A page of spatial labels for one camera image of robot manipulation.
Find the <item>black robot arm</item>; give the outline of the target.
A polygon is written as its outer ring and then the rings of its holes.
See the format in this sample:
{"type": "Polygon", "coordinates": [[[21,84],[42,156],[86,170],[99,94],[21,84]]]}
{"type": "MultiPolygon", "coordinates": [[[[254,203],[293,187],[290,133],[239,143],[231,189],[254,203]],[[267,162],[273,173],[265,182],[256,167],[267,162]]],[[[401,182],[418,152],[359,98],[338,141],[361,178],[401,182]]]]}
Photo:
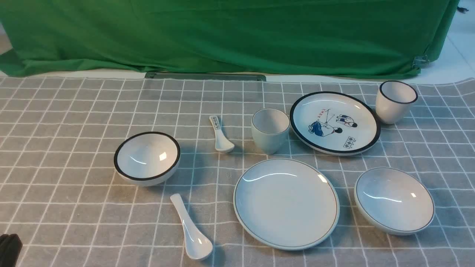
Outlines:
{"type": "Polygon", "coordinates": [[[22,246],[23,243],[16,233],[2,234],[0,237],[0,266],[15,267],[22,246]]]}

